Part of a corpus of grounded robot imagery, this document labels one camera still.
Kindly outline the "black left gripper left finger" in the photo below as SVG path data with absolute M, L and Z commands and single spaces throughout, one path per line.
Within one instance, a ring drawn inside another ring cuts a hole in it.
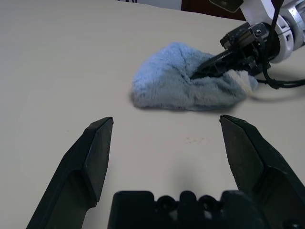
M 113 118 L 91 123 L 65 153 L 27 227 L 80 229 L 100 201 L 107 173 Z

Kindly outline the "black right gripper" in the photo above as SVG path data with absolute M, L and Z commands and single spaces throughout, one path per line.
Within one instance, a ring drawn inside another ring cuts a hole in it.
M 200 64 L 190 78 L 221 77 L 229 70 L 262 73 L 269 29 L 265 23 L 251 26 L 246 22 L 230 31 L 220 40 L 226 51 Z

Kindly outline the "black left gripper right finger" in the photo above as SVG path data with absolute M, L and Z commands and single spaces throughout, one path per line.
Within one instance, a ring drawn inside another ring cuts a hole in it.
M 272 229 L 305 227 L 305 187 L 283 156 L 255 126 L 220 116 L 231 172 L 240 191 L 252 197 Z

